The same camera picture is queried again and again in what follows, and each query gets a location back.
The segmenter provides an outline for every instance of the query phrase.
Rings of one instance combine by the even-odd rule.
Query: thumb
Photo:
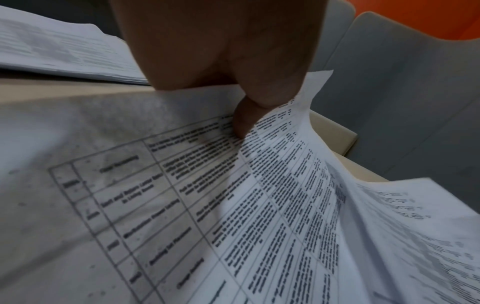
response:
[[[238,137],[244,138],[254,127],[254,124],[275,107],[259,105],[248,96],[245,96],[233,113],[233,131]]]

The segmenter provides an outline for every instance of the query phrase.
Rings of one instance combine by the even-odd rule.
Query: desk surface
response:
[[[84,80],[65,79],[18,72],[0,72],[0,104],[43,98],[87,96],[126,92],[149,92],[150,86],[124,85]],[[334,152],[337,158],[356,178],[370,182],[385,182],[383,177],[363,168]]]

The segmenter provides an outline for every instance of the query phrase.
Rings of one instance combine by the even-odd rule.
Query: page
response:
[[[366,303],[308,118],[330,75],[245,140],[239,86],[2,106],[0,302]]]
[[[0,67],[144,83],[128,47],[96,26],[70,24],[0,6]]]
[[[429,179],[357,189],[358,210],[402,302],[480,302],[480,215]]]

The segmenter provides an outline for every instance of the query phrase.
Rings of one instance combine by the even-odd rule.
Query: skin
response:
[[[300,90],[326,0],[110,0],[133,56],[157,90],[238,83],[245,137]]]

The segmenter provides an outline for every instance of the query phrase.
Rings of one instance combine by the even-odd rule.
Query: orange wall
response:
[[[480,0],[348,0],[357,15],[373,11],[437,38],[480,38]]]

